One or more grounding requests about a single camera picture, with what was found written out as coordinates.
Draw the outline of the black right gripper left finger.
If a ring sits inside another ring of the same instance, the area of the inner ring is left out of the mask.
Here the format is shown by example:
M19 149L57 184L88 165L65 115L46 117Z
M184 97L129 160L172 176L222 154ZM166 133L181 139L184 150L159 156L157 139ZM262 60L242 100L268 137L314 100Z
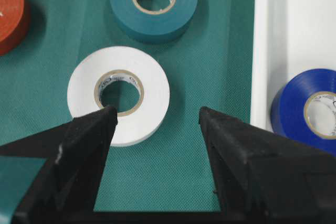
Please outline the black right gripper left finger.
M66 223L92 212L117 120L99 111L1 146L1 223Z

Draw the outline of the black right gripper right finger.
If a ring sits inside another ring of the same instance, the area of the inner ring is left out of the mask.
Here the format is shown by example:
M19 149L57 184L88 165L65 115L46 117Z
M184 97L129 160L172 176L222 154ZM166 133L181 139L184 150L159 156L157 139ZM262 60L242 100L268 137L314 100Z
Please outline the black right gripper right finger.
M199 124L226 216L335 223L334 156L205 106Z

